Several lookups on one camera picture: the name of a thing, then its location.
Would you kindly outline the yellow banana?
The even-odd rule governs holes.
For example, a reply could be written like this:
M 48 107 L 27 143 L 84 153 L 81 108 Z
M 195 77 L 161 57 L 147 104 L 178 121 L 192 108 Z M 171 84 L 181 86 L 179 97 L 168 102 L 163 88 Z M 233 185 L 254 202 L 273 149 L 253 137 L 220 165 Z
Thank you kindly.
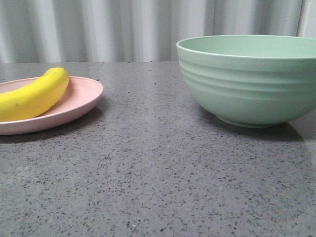
M 51 68 L 32 83 L 0 95 L 1 122 L 37 117 L 64 95 L 70 81 L 64 68 Z

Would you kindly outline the pink plate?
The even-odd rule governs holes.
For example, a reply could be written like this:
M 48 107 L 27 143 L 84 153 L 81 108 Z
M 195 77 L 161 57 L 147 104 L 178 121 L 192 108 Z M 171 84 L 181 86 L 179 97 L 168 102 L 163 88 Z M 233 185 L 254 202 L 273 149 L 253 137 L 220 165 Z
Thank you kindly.
M 103 93 L 100 82 L 71 76 L 63 97 L 48 111 L 36 118 L 1 122 L 1 135 L 32 133 L 71 122 L 91 111 Z

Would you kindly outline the green ribbed bowl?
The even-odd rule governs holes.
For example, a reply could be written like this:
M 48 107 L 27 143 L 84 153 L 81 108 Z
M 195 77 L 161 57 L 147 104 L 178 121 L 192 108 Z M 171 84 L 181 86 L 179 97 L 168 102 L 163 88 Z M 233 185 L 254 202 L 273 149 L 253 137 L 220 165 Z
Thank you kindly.
M 316 107 L 315 39 L 218 35 L 176 47 L 191 96 L 226 123 L 270 127 Z

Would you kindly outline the white curtain backdrop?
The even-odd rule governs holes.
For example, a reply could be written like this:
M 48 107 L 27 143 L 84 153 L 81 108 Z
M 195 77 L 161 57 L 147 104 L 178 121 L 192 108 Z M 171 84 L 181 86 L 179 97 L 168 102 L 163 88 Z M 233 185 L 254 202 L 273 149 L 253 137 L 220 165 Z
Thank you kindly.
M 313 0 L 3 0 L 0 61 L 176 59 L 176 42 L 210 35 L 316 35 Z

